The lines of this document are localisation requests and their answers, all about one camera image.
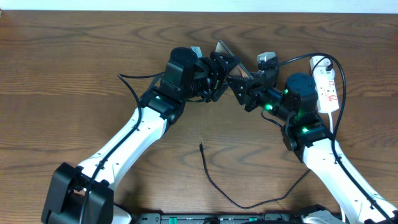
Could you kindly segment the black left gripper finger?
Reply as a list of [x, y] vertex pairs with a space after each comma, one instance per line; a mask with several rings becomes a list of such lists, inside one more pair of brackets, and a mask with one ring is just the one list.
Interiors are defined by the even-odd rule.
[[221, 98], [221, 96], [224, 94], [224, 92], [228, 89], [228, 87], [229, 87], [228, 83], [223, 82], [217, 90], [213, 91], [211, 100], [214, 102], [217, 102]]
[[226, 75], [241, 62], [239, 57], [219, 52], [212, 52], [210, 58], [215, 61], [218, 70]]

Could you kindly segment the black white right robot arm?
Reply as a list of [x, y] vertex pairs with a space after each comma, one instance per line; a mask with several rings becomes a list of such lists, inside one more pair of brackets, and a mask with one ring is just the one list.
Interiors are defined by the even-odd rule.
[[258, 106], [285, 121], [288, 150], [324, 183], [350, 223], [397, 223], [397, 207], [380, 196], [350, 163], [316, 111], [318, 92], [312, 76], [295, 73], [278, 90], [278, 67], [249, 73], [237, 66], [227, 82], [246, 111]]

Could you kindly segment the white power strip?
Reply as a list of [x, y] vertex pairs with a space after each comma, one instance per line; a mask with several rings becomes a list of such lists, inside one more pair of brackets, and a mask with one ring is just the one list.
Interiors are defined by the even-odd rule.
[[318, 112], [327, 114], [338, 110], [340, 106], [335, 86], [335, 71], [331, 60], [322, 56], [314, 56], [310, 59], [310, 68], [318, 93]]

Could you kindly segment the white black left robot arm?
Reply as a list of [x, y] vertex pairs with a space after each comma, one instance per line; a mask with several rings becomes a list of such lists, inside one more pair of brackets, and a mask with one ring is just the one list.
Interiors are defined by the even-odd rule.
[[191, 98], [217, 101], [227, 89], [226, 76], [240, 62], [229, 53], [202, 57], [198, 47], [171, 51], [163, 72], [151, 75], [129, 121], [98, 152], [53, 173], [42, 223], [131, 223], [132, 215], [114, 203], [114, 193], [141, 154], [175, 124]]

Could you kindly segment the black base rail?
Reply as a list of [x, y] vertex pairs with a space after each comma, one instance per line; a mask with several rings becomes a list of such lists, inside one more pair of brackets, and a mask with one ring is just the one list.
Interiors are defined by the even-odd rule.
[[132, 224], [238, 224], [238, 223], [302, 223], [298, 215], [264, 214], [160, 214], [142, 213], [132, 216]]

